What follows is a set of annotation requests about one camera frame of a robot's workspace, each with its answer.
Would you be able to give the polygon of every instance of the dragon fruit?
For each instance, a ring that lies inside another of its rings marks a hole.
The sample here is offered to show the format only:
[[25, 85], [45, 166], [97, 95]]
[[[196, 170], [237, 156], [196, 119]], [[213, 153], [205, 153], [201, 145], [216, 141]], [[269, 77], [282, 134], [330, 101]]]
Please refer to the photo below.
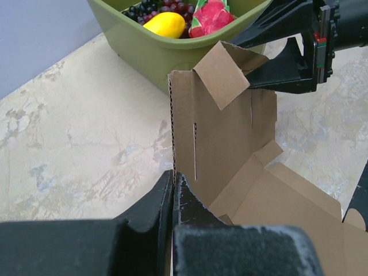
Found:
[[227, 0], [198, 0], [189, 29], [192, 38], [214, 33], [234, 21]]

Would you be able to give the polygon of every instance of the cardboard box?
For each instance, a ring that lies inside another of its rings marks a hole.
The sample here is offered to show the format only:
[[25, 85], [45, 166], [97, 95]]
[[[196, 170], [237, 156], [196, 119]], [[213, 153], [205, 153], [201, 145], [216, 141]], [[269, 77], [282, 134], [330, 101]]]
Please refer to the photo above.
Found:
[[295, 225], [311, 238], [327, 276], [368, 275], [362, 216], [286, 166], [267, 166], [275, 139], [274, 91], [247, 90], [267, 58], [221, 43], [193, 71], [170, 75], [174, 170], [217, 216], [245, 225]]

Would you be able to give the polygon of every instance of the gray wall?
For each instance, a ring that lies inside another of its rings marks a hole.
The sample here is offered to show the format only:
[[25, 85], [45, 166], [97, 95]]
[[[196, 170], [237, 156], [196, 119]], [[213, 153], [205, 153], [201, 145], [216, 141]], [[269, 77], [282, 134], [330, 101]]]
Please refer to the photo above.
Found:
[[0, 0], [0, 99], [100, 32], [86, 0]]

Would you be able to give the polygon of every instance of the green bin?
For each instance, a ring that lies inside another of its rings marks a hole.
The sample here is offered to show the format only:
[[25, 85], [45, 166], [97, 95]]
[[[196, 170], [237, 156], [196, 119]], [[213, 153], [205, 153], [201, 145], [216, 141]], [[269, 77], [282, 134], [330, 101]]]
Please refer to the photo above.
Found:
[[[160, 37], [121, 14], [139, 0], [88, 0], [111, 48], [162, 91], [168, 91], [167, 75], [173, 70], [191, 70], [219, 41], [229, 41], [248, 26], [269, 0], [228, 0], [237, 17], [229, 25], [196, 39]], [[196, 0], [187, 3], [196, 4]], [[253, 51], [263, 53], [265, 46]]]

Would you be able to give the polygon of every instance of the bunch of grapes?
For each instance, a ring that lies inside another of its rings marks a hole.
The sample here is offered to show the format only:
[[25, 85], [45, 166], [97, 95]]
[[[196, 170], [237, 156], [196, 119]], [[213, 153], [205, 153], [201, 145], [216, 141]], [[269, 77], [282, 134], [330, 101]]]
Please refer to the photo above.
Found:
[[193, 19], [195, 7], [192, 4], [184, 4], [183, 0], [163, 0], [163, 6], [160, 11], [164, 12], [173, 12], [181, 14], [181, 16], [185, 20], [185, 30], [180, 37], [181, 39], [189, 38], [189, 28], [191, 27], [191, 21]]
[[131, 6], [128, 10], [124, 10], [122, 14], [140, 25], [144, 25], [159, 13], [178, 13], [186, 23], [185, 30], [180, 38], [188, 39], [194, 9], [195, 7], [192, 4], [185, 4], [183, 0], [142, 0], [140, 4]]

